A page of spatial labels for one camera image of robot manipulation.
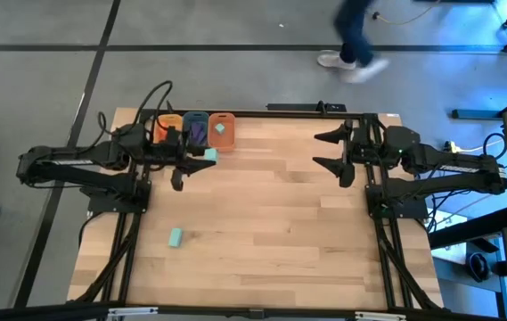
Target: wooden tabletop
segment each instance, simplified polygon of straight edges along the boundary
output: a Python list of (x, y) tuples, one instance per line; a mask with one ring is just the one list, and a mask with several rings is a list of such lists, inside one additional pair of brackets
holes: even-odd
[[(134, 116), (135, 109), (117, 109), (113, 128)], [(397, 115), (382, 114), (380, 120), (401, 124)], [(385, 309), (364, 167), (356, 165), (354, 184), (340, 188), (338, 179), (312, 161), (313, 156), (340, 156), (340, 145), (313, 138), (340, 123), (237, 118), (235, 150), (221, 153), (215, 167), (187, 177), (183, 192), (172, 190), (172, 169), (153, 174), (127, 303)], [(401, 169), (390, 176), (413, 179)], [(82, 294), (106, 264), (117, 216), (105, 214), (87, 226), (70, 299)], [(184, 230), (179, 248), (168, 247), (174, 227)], [(399, 219), (399, 227), (408, 268), (441, 304), (425, 231), (411, 219)], [(393, 266), (391, 272), (401, 305)]]

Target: person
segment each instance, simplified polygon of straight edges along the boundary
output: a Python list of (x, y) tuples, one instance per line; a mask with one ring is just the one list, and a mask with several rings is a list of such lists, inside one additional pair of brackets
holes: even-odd
[(321, 54), (317, 61), (327, 68), (340, 70), (340, 80), (363, 83), (388, 67), (388, 60), (373, 55), (364, 38), (364, 15), (372, 0), (344, 0), (334, 19), (334, 28), (342, 38), (340, 52)]

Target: gray floor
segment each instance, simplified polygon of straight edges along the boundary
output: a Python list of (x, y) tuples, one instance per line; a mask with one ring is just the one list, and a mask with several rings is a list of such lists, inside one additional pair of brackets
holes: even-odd
[[(123, 1), (110, 42), (334, 45), (339, 40), (330, 20), (338, 3)], [(111, 0), (2, 1), (0, 43), (96, 44), (110, 4)], [(372, 10), (404, 21), (427, 5), (379, 0)], [(364, 31), (375, 45), (500, 45), (507, 43), (507, 34), (497, 31), (500, 24), (492, 5), (441, 4), (415, 23), (390, 26), (367, 21)], [(447, 114), (454, 108), (500, 110), (507, 105), (507, 54), (379, 53), (391, 65), (358, 86), (341, 84), (335, 72), (317, 66), (317, 54), (107, 53), (80, 143), (89, 144), (98, 134), (98, 111), (111, 119), (116, 107), (137, 106), (152, 86), (167, 78), (175, 83), (170, 98), (175, 108), (261, 110), (267, 103), (322, 99), (345, 103), (351, 111), (399, 113), (424, 142), (440, 145), (452, 139), (464, 148), (481, 145), (486, 135), (500, 130), (498, 123), (451, 120)], [(19, 184), (14, 175), (17, 155), (38, 144), (64, 144), (93, 58), (93, 53), (0, 53), (0, 308), (11, 304), (46, 196), (45, 191)], [(477, 198), (474, 193), (456, 196), (443, 210), (458, 210)], [(507, 193), (463, 214), (479, 216), (505, 205)], [(63, 193), (30, 304), (64, 302), (85, 210), (86, 197), (77, 191)], [(466, 290), (441, 285), (445, 304), (452, 310), (480, 314), (494, 299), (490, 292), (469, 289), (475, 293), (471, 298), (486, 299), (464, 304), (456, 291)]]

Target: jeans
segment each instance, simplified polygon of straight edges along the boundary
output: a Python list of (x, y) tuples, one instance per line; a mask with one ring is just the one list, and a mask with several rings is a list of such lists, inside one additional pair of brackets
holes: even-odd
[(373, 58), (370, 44), (364, 38), (364, 14), (372, 0), (344, 0), (334, 19), (334, 28), (342, 38), (340, 59), (343, 62), (360, 62), (362, 67), (368, 65)]

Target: shoe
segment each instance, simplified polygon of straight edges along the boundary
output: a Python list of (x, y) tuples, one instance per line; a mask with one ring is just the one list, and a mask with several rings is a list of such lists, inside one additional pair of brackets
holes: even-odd
[(342, 70), (354, 70), (356, 69), (356, 62), (347, 63), (340, 59), (340, 53), (330, 52), (324, 53), (316, 58), (319, 65), (326, 68), (339, 68)]
[(389, 61), (386, 59), (375, 59), (366, 67), (342, 72), (340, 79), (345, 83), (361, 84), (380, 73), (382, 70), (385, 70), (388, 65)]

